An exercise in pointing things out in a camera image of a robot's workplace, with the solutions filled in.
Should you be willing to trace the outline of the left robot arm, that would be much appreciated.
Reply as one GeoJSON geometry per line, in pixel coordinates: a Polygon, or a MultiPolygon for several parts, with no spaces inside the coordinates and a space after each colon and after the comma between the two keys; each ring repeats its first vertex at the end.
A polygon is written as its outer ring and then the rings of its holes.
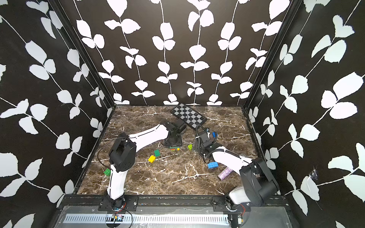
{"type": "Polygon", "coordinates": [[[111,176],[106,190],[109,198],[111,200],[124,198],[127,172],[135,164],[138,151],[161,140],[167,147],[181,146],[181,135],[186,127],[187,124],[181,120],[173,123],[164,119],[155,127],[136,134],[121,133],[109,152],[111,176]]]}

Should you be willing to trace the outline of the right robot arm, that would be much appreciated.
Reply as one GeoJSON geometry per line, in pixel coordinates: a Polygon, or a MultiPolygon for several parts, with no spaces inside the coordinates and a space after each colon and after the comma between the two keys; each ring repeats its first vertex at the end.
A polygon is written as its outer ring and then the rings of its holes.
{"type": "Polygon", "coordinates": [[[279,184],[263,159],[251,159],[234,153],[217,142],[217,134],[213,139],[210,135],[209,128],[197,125],[197,150],[203,160],[223,164],[240,175],[242,186],[228,193],[231,205],[248,203],[250,206],[262,206],[265,200],[279,192],[279,184]]]}

